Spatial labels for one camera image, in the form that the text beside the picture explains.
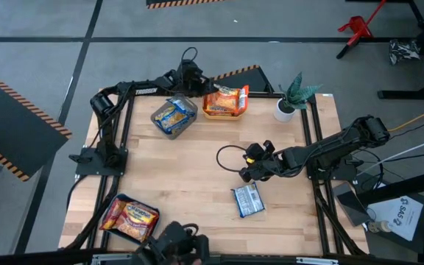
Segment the red Maruchan noodle packet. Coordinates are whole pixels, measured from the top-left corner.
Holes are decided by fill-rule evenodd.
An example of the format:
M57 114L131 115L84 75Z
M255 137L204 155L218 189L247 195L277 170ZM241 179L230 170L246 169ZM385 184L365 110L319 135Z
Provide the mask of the red Maruchan noodle packet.
M138 202L128 202L116 221L116 229L143 242L159 219L159 213Z
M118 198L114 199L99 229L100 230L111 229L114 226L114 224L117 222L117 219L120 217L126 204L127 204L126 201L120 200Z

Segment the yellow plastic bin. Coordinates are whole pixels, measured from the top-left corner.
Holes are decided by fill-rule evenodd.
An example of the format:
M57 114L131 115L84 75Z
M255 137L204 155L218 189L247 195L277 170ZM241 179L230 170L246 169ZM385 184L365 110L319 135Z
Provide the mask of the yellow plastic bin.
M226 86L222 86L222 85L217 85L217 89L219 89L219 88L223 88L223 87L226 87ZM236 115L234 115L234 116L225 116L225 115L209 115L209 114L207 114L205 111L204 111L204 106L205 106L205 97L206 96L204 96L203 97L203 101L202 101L202 112L205 114L205 117L207 118L207 119L216 119L216 120L229 120L229 121L234 121L234 120L239 120L240 118L241 118L241 116L246 112L244 112L242 115L238 115L238 114L236 114Z

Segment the black desk edge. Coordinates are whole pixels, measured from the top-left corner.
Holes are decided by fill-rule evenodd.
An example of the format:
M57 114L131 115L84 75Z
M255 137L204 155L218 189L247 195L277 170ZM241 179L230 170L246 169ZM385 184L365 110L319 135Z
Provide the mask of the black desk edge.
M358 195L358 199L363 205L370 205L423 191L424 174L397 183L391 183L382 188L365 191Z

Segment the silver metal bracket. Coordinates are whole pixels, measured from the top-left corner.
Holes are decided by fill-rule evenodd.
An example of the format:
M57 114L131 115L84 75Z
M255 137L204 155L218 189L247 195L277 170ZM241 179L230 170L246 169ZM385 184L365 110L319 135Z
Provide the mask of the silver metal bracket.
M327 258L296 257L297 264L303 265L339 265L339 261Z
M130 265L132 253L108 253L94 255L89 265Z

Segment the black tablet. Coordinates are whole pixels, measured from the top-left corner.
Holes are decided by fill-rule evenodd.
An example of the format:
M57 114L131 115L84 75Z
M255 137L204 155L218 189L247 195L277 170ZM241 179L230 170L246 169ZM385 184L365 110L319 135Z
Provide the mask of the black tablet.
M352 226L356 227L371 220L349 183L344 182L334 187L333 194Z

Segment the white printed paper sheet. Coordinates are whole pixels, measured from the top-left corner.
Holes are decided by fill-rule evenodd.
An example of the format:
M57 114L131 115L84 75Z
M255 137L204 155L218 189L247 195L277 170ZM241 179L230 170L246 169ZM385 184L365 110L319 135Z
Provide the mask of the white printed paper sheet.
M368 214L376 222L387 222L391 232L412 241L420 219L423 204L408 196L377 202L367 206Z

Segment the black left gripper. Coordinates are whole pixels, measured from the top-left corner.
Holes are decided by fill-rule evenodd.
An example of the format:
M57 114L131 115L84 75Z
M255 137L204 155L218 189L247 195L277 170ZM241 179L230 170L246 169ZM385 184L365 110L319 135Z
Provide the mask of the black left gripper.
M219 89L216 88L217 84L201 74L192 74L184 76L178 72L168 72L165 74L167 85L165 90L173 94L182 94L188 97L201 97L204 95L212 95L217 93Z

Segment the blue Maruchan noodle packet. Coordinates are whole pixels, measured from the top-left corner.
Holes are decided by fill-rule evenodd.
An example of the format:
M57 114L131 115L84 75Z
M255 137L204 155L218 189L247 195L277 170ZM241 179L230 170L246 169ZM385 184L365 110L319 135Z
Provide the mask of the blue Maruchan noodle packet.
M192 124L197 119L196 112L186 113L185 117L182 118L179 122L174 125L176 130L185 130L190 124Z
M231 191L238 207L238 214L241 218L265 210L265 205L261 199L256 183L233 188Z
M185 119L187 115L175 106L167 107L155 116L156 124L167 134L171 134L173 127Z
M175 95L169 99L167 102L173 104L177 109L187 116L194 117L197 114L197 106L184 95Z

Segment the teal plastic bin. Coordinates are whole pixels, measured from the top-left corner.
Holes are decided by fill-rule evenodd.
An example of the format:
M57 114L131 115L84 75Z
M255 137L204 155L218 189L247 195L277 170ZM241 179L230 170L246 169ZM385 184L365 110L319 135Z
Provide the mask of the teal plastic bin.
M128 196L127 196L127 195L125 195L125 194L117 194L117 195L115 195L115 196L114 196L113 200L111 201L111 203L110 203L110 204L109 204L109 206L107 207L107 210L106 210L106 212L105 212L104 216L102 217L102 221L104 220L104 218L105 218L105 216L106 216L106 214L107 214L107 212L108 212L108 210L109 210L109 207L111 206L111 204L113 203L114 199L116 199L116 198L118 198L118 199L120 199L120 200L123 200L123 201L126 201L127 203L128 203L128 202L138 202L138 203L141 203L141 204L143 204L143 205L146 205L146 206L147 206L147 207L149 207L149 208L152 208L152 209L156 210L156 211L159 213L159 219L158 219L158 221L157 221L156 225L154 226L153 231L152 231L152 232L151 232L151 234L150 234L150 236L151 236L151 235L153 234L153 232L155 231L155 228L156 228L156 226L157 226L157 224L158 224L158 222L159 222L159 220L160 220L160 211L159 211L157 208L154 208L154 207L152 207L152 206L150 206L150 205L147 205L146 203L143 203L143 202L140 202L140 201L138 201L138 200L136 200L136 199L130 198L130 197L128 197ZM136 244L142 244L144 241L146 241L146 240L149 238L149 237L148 237L148 238L146 238L143 242L140 242L140 241L138 241L138 240L135 240L135 239L133 239L132 237L130 237L130 236L128 236L128 235L126 235L126 234L122 233L121 231L117 230L117 229L116 229L116 224L114 224L114 226L113 226L111 229L109 229L109 230L105 230L105 231L107 231L107 232L109 232L109 233L112 233L112 234L114 234L114 235L120 236L121 238L126 239L126 240L131 241L131 242L136 243Z

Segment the black hazard-striped platform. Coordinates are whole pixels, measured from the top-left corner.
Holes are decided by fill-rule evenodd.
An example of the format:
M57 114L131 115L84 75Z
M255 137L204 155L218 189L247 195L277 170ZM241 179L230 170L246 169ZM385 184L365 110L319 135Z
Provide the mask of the black hazard-striped platform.
M224 0L146 0L146 8L149 10L167 7L183 7L195 4L208 4Z
M171 71L173 73L178 72L178 67ZM207 78L212 79L217 85L229 88L241 88L245 85L249 85L251 93L272 93L272 86L259 65L238 68L233 71L225 72L224 74Z
M0 80L0 165L25 182L72 132Z

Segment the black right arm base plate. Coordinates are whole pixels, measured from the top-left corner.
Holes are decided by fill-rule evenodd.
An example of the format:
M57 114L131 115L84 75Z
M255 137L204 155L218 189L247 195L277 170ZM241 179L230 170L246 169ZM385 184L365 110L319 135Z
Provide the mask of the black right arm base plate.
M349 152L332 151L314 155L305 162L311 179L351 181L356 178L356 167L360 166Z

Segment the red metal stand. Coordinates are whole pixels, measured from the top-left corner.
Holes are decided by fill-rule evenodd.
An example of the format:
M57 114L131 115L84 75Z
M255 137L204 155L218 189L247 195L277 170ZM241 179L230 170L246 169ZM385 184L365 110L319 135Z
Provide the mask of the red metal stand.
M374 38L372 32L370 31L369 24L377 15L379 10L385 5L386 1L387 0L380 0L375 11L367 20L365 20L360 15L353 16L345 25L338 28L339 32L343 32L346 29L351 29L353 31L353 36L346 42L340 53L337 54L336 59L342 59L354 46L358 45L358 42L362 38Z

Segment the orange Maruchan noodle packet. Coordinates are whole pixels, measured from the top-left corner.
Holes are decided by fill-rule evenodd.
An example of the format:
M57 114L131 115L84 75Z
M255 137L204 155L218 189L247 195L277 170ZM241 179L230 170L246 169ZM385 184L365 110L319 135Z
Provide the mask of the orange Maruchan noodle packet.
M234 116L239 111L239 89L219 88L205 97L204 111L209 115Z
M248 95L249 95L249 85L243 86L239 90L239 98L238 98L238 115L242 115L248 106Z

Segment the potted plant white pot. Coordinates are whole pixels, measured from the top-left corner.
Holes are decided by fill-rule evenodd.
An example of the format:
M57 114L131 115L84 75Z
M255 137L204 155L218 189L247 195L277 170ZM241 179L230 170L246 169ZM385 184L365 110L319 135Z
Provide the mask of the potted plant white pot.
M307 109L307 101L322 87L309 85L302 87L303 73L300 72L287 89L279 85L281 98L275 108L274 117L280 122L288 122L298 110Z

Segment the black crossbar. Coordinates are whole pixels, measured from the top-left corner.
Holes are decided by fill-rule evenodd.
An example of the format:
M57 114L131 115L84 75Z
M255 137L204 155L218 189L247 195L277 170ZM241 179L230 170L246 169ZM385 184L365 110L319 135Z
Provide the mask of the black crossbar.
M0 265L89 265L94 255L108 253L101 249L59 250L54 252L35 252L18 255L0 255ZM212 255L204 265L303 265L296 263L296 257L286 255ZM328 254L311 258L327 258L339 261L339 265L424 265L424 263L396 261L376 258L370 255Z

